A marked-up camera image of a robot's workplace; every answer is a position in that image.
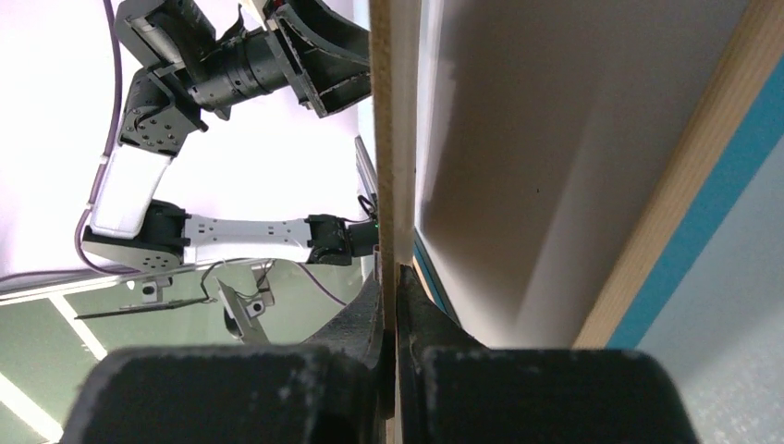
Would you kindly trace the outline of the wooden picture frame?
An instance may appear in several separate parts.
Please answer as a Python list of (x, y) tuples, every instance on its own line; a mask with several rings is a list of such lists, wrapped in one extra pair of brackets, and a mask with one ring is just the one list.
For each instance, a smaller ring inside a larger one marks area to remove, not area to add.
[[(389, 1), (395, 265), (409, 264), (423, 203), (433, 110), (438, 10), (444, 1)], [(606, 346), (652, 274), (698, 191), (783, 56), (783, 5), (743, 1), (741, 15), (687, 126), (569, 347)]]

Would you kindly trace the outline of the colourful printed photo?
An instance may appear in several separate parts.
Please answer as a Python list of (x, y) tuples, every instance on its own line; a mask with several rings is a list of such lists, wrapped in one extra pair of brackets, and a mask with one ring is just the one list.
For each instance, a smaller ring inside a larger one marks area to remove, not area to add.
[(419, 228), (474, 337), (572, 344), (746, 7), (441, 3)]

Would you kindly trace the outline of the aluminium rail front frame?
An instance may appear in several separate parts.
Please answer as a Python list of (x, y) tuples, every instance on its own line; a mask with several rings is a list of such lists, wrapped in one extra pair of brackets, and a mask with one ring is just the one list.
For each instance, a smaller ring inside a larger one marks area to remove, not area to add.
[[(170, 268), (167, 263), (151, 272), (125, 276), (97, 276), (89, 273), (56, 277), (42, 285), (6, 291), (3, 307), (47, 300), (77, 331), (97, 319), (117, 319), (124, 315), (167, 313), (198, 307), (218, 312), (228, 319), (227, 329), (234, 338), (252, 344), (268, 344), (262, 316), (275, 304), (268, 284), (274, 260), (228, 259), (201, 265)], [(228, 265), (246, 265), (252, 272), (255, 290), (240, 292), (221, 281), (216, 272)]]

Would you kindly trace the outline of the brown cardboard backing board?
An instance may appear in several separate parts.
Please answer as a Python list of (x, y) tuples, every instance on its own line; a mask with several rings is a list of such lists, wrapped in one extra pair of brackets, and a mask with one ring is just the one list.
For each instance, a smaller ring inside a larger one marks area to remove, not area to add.
[(396, 271), (394, 256), (394, 192), (392, 130), (391, 3), (369, 2), (370, 56), (374, 94), (374, 134), (378, 178), (380, 278), (386, 331), (395, 329)]

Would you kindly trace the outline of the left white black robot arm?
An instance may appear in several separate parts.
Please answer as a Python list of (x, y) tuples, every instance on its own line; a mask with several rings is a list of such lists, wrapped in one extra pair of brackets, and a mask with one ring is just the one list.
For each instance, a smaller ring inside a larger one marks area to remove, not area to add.
[(228, 119), (234, 105), (288, 87), (329, 117), (370, 95), (365, 28), (321, 1), (262, 1), (260, 9), (263, 28), (250, 31), (238, 20), (217, 35), (192, 1), (120, 3), (115, 34), (141, 66), (79, 236), (86, 252), (141, 272), (223, 259), (346, 266), (373, 254), (375, 216), (222, 220), (154, 198), (187, 137), (207, 130), (203, 112)]

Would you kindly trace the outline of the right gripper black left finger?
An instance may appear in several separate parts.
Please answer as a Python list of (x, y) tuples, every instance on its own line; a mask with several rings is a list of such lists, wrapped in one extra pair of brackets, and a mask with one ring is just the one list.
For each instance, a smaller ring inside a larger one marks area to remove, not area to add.
[(137, 347), (86, 377), (65, 443), (381, 443), (381, 291), (295, 345)]

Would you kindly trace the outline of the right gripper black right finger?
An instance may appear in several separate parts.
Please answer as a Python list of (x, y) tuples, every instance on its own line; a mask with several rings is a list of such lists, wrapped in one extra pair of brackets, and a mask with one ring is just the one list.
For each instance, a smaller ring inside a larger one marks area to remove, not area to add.
[(396, 295), (406, 443), (695, 443), (672, 379), (631, 350), (484, 346), (400, 270)]

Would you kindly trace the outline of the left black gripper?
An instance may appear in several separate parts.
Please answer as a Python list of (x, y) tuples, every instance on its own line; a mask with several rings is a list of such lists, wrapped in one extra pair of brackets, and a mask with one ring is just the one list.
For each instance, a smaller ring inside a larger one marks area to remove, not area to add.
[(187, 113), (227, 120), (231, 108), (291, 86), (318, 117), (352, 107), (372, 92), (369, 32), (323, 1), (271, 1), (273, 32), (246, 31), (218, 42), (186, 31)]

